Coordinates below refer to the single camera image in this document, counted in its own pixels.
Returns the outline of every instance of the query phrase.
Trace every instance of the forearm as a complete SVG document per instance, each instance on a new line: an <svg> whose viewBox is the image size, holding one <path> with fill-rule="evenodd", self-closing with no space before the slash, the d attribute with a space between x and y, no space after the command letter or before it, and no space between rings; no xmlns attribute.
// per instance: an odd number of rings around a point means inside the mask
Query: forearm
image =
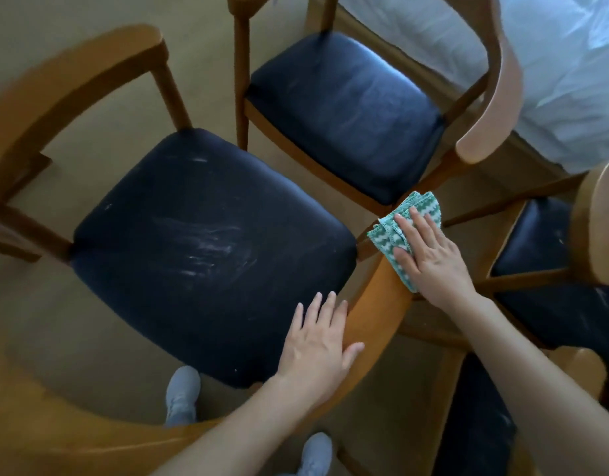
<svg viewBox="0 0 609 476"><path fill-rule="evenodd" d="M156 476L251 476L296 428L311 400L273 377L217 427L161 466Z"/></svg>
<svg viewBox="0 0 609 476"><path fill-rule="evenodd" d="M480 295L448 311L475 349L537 466L551 475L609 474L609 413Z"/></svg>

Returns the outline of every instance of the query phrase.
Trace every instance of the gray sneaker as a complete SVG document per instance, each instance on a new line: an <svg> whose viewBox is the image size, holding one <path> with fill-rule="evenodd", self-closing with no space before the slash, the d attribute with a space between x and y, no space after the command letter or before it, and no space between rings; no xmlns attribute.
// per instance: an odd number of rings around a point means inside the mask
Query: gray sneaker
<svg viewBox="0 0 609 476"><path fill-rule="evenodd" d="M333 443L325 433L316 433L304 443L297 476L326 476L333 460Z"/></svg>
<svg viewBox="0 0 609 476"><path fill-rule="evenodd" d="M184 426L197 422L194 407L201 392L201 377L190 366L182 366L174 371L166 389L166 426Z"/></svg>

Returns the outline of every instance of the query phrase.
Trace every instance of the cleaning cloth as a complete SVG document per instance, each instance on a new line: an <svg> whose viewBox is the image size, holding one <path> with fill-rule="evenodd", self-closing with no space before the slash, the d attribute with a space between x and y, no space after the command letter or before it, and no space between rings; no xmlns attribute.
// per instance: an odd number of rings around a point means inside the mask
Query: cleaning cloth
<svg viewBox="0 0 609 476"><path fill-rule="evenodd" d="M404 269L397 264L393 255L393 248L401 247L412 253L408 241L399 228L393 217L395 214L401 214L411 225L414 225L409 215L409 209L416 207L419 213L424 216L430 214L432 220L435 221L437 227L441 227L441 208L439 202L432 192L426 192L421 195L419 192L412 192L394 211L387 216L379 219L379 224L375 224L373 230L368 232L369 239L372 240L375 247L388 259L388 262L393 266L399 278L404 282L411 292L417 292L417 289L411 284Z"/></svg>

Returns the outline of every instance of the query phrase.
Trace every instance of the hand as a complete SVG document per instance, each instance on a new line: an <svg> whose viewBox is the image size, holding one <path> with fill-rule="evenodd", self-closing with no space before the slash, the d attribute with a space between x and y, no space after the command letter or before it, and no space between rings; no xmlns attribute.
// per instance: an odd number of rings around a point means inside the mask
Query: hand
<svg viewBox="0 0 609 476"><path fill-rule="evenodd" d="M364 350L361 342L342 352L348 303L336 308L336 294L330 292L320 308L322 294L309 305L303 323L303 305L294 313L285 346L278 363L277 377L290 381L290 387L319 406L330 398L348 374L355 358Z"/></svg>
<svg viewBox="0 0 609 476"><path fill-rule="evenodd" d="M414 226L399 214L395 222L413 255L394 248L395 260L428 302L449 313L462 298L475 295L476 289L455 243L446 238L429 214L422 217L415 207L410 214Z"/></svg>

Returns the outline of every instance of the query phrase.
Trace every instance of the floor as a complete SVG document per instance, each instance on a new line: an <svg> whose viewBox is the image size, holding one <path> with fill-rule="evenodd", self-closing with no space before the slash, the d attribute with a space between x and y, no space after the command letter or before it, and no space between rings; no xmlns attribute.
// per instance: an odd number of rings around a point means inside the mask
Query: floor
<svg viewBox="0 0 609 476"><path fill-rule="evenodd" d="M235 141L233 28L226 0L21 1L0 0L0 87L88 36L145 21L166 37L171 69L195 126ZM306 2L270 2L253 19L253 68L300 38ZM14 205L70 237L121 176L172 130L152 79L142 77L95 105L51 143L45 153L55 163ZM373 221L372 214L319 182L255 128L249 148L354 233ZM437 195L447 217L497 199L504 190L472 171ZM449 232L471 267L498 222L488 218ZM364 271L356 271L347 296ZM449 324L425 303L414 305L407 317L417 324ZM11 355L51 390L102 415L163 422L166 383L180 363L123 323L68 267L49 258L29 265L0 255L0 327ZM435 347L396 337L358 388L311 430L329 431L374 475L411 473L439 358ZM206 377L199 416L223 415L246 397ZM263 474L293 470L306 436L287 440ZM348 473L336 462L331 474Z"/></svg>

